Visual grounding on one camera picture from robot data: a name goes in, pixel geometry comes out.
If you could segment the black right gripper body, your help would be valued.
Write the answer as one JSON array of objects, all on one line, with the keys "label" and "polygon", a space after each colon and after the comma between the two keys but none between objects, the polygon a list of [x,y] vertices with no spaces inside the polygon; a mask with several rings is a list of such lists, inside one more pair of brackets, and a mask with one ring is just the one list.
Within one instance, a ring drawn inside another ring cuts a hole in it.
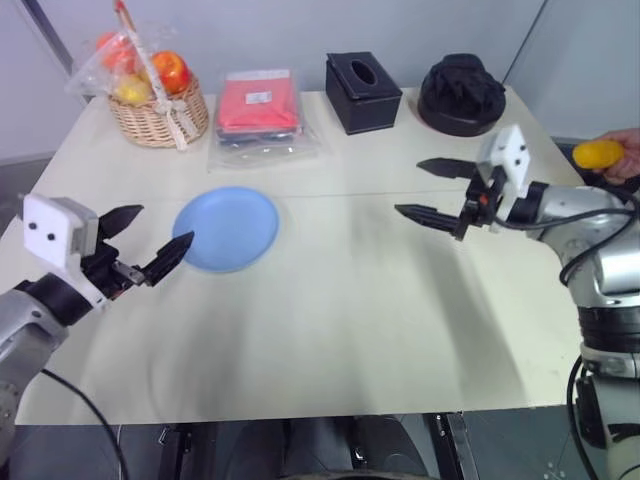
[{"label": "black right gripper body", "polygon": [[465,193],[465,201],[452,236],[462,241],[469,227],[491,225],[495,219],[506,184],[506,173],[501,166],[493,167],[485,180],[476,170]]}]

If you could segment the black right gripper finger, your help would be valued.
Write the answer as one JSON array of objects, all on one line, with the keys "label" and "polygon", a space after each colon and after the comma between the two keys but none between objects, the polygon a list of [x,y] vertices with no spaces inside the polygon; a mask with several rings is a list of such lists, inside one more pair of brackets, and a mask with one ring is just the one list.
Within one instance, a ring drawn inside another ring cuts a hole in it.
[{"label": "black right gripper finger", "polygon": [[416,166],[432,175],[448,179],[471,179],[476,173],[475,162],[443,157],[422,160]]},{"label": "black right gripper finger", "polygon": [[405,218],[426,228],[452,234],[459,218],[439,213],[437,209],[419,204],[395,204],[395,210]]}]

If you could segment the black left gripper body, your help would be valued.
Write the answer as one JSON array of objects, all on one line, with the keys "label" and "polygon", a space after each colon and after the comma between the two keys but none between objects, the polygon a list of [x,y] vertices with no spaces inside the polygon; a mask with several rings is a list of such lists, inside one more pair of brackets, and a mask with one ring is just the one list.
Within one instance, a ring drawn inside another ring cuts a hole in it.
[{"label": "black left gripper body", "polygon": [[145,282],[139,268],[122,263],[118,257],[119,251],[115,247],[100,242],[93,255],[81,260],[85,277],[108,300],[115,300],[132,286]]}]

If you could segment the person's bare hand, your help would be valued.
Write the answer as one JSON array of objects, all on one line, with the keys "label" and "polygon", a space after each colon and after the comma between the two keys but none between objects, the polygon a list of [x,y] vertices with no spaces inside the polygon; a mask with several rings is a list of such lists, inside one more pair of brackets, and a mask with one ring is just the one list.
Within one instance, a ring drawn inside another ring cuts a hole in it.
[{"label": "person's bare hand", "polygon": [[638,127],[610,131],[599,137],[599,140],[612,140],[618,142],[624,150],[619,161],[607,169],[597,169],[596,173],[602,175],[609,183],[622,185],[627,180],[639,175],[640,132]]}]

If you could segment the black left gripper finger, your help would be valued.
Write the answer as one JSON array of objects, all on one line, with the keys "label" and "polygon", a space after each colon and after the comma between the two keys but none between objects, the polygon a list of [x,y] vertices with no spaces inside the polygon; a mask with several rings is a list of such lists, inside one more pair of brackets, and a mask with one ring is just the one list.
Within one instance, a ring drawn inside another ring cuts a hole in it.
[{"label": "black left gripper finger", "polygon": [[97,244],[102,244],[127,229],[143,209],[144,207],[140,204],[125,205],[114,208],[100,216]]},{"label": "black left gripper finger", "polygon": [[160,250],[156,257],[144,267],[135,267],[134,277],[136,285],[154,287],[171,273],[182,261],[191,247],[195,233],[189,231],[173,238]]}]

